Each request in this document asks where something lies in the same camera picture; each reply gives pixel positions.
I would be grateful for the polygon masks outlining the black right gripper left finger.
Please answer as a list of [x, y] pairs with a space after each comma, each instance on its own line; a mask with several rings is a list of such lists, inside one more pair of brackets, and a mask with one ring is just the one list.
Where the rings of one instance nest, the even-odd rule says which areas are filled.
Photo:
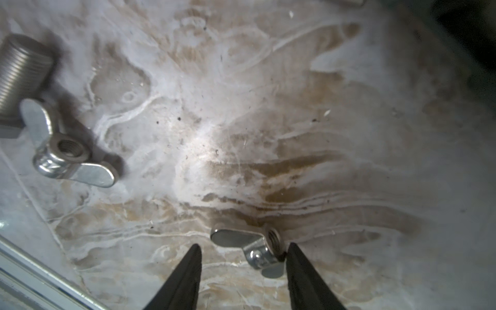
[[193, 244], [144, 310], [195, 310], [202, 272], [202, 250]]

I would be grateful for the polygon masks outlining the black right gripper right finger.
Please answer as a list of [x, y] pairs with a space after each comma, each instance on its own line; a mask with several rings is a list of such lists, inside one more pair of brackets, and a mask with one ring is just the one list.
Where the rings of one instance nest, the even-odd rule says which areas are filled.
[[296, 243], [290, 243], [285, 264], [292, 309], [346, 310]]

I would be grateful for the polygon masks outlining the silver wing nut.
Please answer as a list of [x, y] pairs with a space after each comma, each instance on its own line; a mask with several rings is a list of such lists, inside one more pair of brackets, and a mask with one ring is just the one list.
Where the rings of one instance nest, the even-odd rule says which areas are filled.
[[24, 99], [19, 111], [36, 150], [32, 164], [38, 173], [101, 188], [117, 182], [118, 172], [111, 164], [93, 162], [90, 149], [80, 139], [61, 131], [59, 113], [48, 103]]
[[220, 247], [239, 248], [247, 263], [265, 278], [280, 278], [285, 271], [286, 246], [272, 226], [237, 226], [217, 223], [210, 233]]

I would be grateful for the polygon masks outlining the clear plastic organizer box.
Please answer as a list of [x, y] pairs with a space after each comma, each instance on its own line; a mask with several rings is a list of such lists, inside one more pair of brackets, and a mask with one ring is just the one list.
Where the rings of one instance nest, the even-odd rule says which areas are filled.
[[468, 67], [468, 86], [495, 105], [495, 1], [382, 1], [402, 7]]

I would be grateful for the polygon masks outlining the large hex bolt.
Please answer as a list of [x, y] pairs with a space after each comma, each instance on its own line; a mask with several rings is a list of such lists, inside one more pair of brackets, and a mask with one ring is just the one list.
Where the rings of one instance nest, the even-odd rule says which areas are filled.
[[39, 92], [54, 65], [54, 53], [22, 34], [1, 43], [1, 137], [17, 138], [24, 123], [19, 105]]

